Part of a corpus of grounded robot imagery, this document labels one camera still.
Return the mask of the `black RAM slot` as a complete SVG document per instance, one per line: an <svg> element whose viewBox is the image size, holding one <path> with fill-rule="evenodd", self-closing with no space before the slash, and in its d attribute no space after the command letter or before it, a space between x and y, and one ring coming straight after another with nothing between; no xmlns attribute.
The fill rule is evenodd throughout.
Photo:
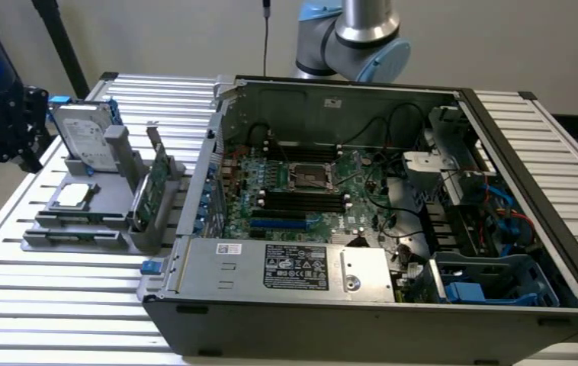
<svg viewBox="0 0 578 366"><path fill-rule="evenodd" d="M268 152L278 151L278 153L337 153L337 148L333 146L271 146Z"/></svg>
<svg viewBox="0 0 578 366"><path fill-rule="evenodd" d="M272 194L284 194L284 195L294 195L294 196L317 196L317 197L341 197L345 194L341 192L333 192L333 191L278 191L278 190L263 190L266 196L271 196Z"/></svg>
<svg viewBox="0 0 578 366"><path fill-rule="evenodd" d="M275 211L295 211L295 212L306 212L306 213L345 213L346 207L345 206L326 206L326 207L317 207L317 206L287 206L287 207L279 207L279 206L268 206L263 207L263 210L275 210Z"/></svg>
<svg viewBox="0 0 578 366"><path fill-rule="evenodd" d="M272 192L264 197L266 201L343 201L341 195L333 194L292 194L287 192Z"/></svg>
<svg viewBox="0 0 578 366"><path fill-rule="evenodd" d="M279 206L279 207L287 207L287 206L317 206L317 207L326 207L326 206L345 206L341 202L326 202L326 201L264 201L264 207L268 206Z"/></svg>
<svg viewBox="0 0 578 366"><path fill-rule="evenodd" d="M287 156L287 159L307 159L307 160L317 160L317 159L334 159L337 158L337 152L331 151L321 151L321 150L286 150L282 152L280 150L271 150L267 153L267 157L270 159L283 159L283 156Z"/></svg>
<svg viewBox="0 0 578 366"><path fill-rule="evenodd" d="M283 147L302 147L302 148L319 148L319 149L335 149L339 144L334 143L300 143L296 141L275 141L268 140L268 146L283 146Z"/></svg>

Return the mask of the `green RAM stick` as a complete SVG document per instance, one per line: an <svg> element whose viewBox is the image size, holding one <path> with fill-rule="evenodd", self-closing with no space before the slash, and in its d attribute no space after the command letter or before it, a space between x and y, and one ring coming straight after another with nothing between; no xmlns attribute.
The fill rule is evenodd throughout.
<svg viewBox="0 0 578 366"><path fill-rule="evenodd" d="M42 226L64 226L64 225L122 225L126 222L123 216L106 216L100 214L83 215L59 215L59 214L38 214L36 222Z"/></svg>
<svg viewBox="0 0 578 366"><path fill-rule="evenodd" d="M119 233L48 233L46 238L50 241L79 241L79 242L96 242L96 241L118 241Z"/></svg>

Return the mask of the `black tripod pole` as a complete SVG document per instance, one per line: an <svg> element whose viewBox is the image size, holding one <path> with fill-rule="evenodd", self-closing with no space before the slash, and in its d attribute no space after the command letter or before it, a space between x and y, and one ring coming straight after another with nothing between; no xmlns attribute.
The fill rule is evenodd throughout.
<svg viewBox="0 0 578 366"><path fill-rule="evenodd" d="M58 0L32 0L32 4L44 22L76 97L86 99L90 94L88 82L67 34Z"/></svg>

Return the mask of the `metal disk bay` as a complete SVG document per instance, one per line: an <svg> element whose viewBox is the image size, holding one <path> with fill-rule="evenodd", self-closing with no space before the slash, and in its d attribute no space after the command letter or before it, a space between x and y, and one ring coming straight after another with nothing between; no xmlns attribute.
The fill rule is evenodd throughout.
<svg viewBox="0 0 578 366"><path fill-rule="evenodd" d="M482 203L486 195L483 185L494 174L479 162L474 145L477 132L466 113L457 106L433 108L427 122L418 152L451 156L459 165L457 171L443 173L437 185L422 189L429 249L467 256L495 256L497 249L486 238L489 214Z"/></svg>

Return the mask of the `black open PC case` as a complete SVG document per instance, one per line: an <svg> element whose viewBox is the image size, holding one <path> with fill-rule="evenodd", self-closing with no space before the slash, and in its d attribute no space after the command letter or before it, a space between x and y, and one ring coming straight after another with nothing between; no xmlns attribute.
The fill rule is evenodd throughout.
<svg viewBox="0 0 578 366"><path fill-rule="evenodd" d="M154 258L163 262L160 275L142 275L138 290L176 354L507 366L551 345L578 343L578 142L531 93L235 76L216 83L215 103L178 238L170 253ZM426 197L402 156L418 151L427 115L441 106L466 113L479 162L494 174L482 203L497 255L465 256L529 255L558 307L435 303L419 294L418 276L438 252L426 241ZM382 152L397 166L387 173L394 225L371 234L374 242L359 236L342 245L385 251L394 302L188 300L166 292L183 238L227 239L224 159L268 140Z"/></svg>

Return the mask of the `silver hard disk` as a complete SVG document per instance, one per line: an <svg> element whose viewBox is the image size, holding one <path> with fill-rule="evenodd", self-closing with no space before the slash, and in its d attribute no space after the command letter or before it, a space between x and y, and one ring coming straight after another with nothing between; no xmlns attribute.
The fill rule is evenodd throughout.
<svg viewBox="0 0 578 366"><path fill-rule="evenodd" d="M55 95L50 98L50 113L71 157L94 172L116 172L104 132L110 126L123 125L118 102Z"/></svg>

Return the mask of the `silver CPU chip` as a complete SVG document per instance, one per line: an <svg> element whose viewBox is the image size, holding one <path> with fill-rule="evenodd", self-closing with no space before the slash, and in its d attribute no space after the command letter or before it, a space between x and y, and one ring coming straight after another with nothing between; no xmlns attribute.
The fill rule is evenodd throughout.
<svg viewBox="0 0 578 366"><path fill-rule="evenodd" d="M66 184L55 199L55 204L59 207L82 208L87 202L90 194L92 193L92 186L84 183Z"/></svg>

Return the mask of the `green motherboard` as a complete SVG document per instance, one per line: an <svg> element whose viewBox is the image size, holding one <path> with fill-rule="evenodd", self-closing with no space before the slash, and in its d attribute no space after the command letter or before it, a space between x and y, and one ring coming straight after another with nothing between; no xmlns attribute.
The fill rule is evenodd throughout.
<svg viewBox="0 0 578 366"><path fill-rule="evenodd" d="M382 152L343 149L337 147L337 158L270 159L270 146L240 148L224 159L222 169L226 199L226 220L223 236L227 239L256 239L342 244L370 237L382 227L395 223L387 207L387 173L397 166L387 162ZM345 213L306 213L295 211L263 210L264 189L287 191L280 187L284 167L291 162L327 163L333 169L333 192L341 192ZM251 219L304 220L306 230L267 229L250 227Z"/></svg>

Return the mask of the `silver power supply unit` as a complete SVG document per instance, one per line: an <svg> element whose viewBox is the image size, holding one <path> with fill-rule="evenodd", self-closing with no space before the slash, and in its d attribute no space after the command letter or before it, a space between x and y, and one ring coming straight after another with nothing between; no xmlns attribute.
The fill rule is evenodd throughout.
<svg viewBox="0 0 578 366"><path fill-rule="evenodd" d="M186 237L164 290L178 299L258 303L391 303L385 251L306 242Z"/></svg>

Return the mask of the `blue expansion slot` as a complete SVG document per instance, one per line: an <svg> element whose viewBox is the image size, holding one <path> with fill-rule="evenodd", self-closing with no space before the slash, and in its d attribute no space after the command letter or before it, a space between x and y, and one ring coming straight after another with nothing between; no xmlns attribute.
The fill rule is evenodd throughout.
<svg viewBox="0 0 578 366"><path fill-rule="evenodd" d="M250 227L267 229L306 230L308 224L304 220L251 219Z"/></svg>

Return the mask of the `green graphics card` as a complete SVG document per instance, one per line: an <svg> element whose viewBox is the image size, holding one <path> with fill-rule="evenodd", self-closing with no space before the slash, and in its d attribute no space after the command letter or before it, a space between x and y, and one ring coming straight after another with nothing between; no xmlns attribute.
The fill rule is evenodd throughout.
<svg viewBox="0 0 578 366"><path fill-rule="evenodd" d="M166 147L158 131L158 126L148 124L147 135L152 144L155 158L135 193L135 200L130 210L131 228L135 232L144 232L155 222L160 213L166 183L174 180L176 165L166 152Z"/></svg>

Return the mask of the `blue plastic drive caddy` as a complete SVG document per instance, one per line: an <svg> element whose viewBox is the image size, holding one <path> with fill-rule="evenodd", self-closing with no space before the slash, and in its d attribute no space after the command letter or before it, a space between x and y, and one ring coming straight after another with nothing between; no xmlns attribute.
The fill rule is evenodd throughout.
<svg viewBox="0 0 578 366"><path fill-rule="evenodd" d="M539 264L529 255L433 255L418 276L422 298L435 303L558 307L559 299Z"/></svg>

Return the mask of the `CPU socket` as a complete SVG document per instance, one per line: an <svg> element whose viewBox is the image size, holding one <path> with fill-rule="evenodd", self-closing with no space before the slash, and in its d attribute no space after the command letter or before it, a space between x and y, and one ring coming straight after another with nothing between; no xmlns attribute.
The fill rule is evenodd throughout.
<svg viewBox="0 0 578 366"><path fill-rule="evenodd" d="M280 187L288 191L333 191L331 165L327 163L288 163L280 178Z"/></svg>

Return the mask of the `grey fan shroud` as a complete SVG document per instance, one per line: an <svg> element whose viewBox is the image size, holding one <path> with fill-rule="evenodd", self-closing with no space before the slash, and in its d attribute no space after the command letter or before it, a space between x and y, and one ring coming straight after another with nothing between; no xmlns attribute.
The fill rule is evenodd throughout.
<svg viewBox="0 0 578 366"><path fill-rule="evenodd" d="M451 156L431 152L403 153L403 165L411 184L421 189L433 187L443 179L443 173L457 171L459 165Z"/></svg>

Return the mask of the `grey parts rack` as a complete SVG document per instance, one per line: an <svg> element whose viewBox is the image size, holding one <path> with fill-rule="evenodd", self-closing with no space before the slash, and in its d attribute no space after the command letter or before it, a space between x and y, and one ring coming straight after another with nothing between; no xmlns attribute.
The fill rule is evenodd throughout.
<svg viewBox="0 0 578 366"><path fill-rule="evenodd" d="M144 163L139 151L134 150L128 140L128 129L112 125L104 132L106 142L118 166L116 172L94 172L79 160L68 156L64 160L68 173L56 187L54 195L38 214L83 215L100 214L123 216L122 225L64 225L42 226L36 220L34 227L24 231L22 249L26 252L102 253L118 255L155 255L163 247L163 236L168 224L170 211L182 186L186 166L174 159L176 165L174 180L166 183L163 205L156 220L144 232L131 228L130 210L135 193L152 164ZM82 208L64 208L55 204L58 194L66 184L84 183L92 186L87 202ZM119 233L118 241L50 241L48 233Z"/></svg>

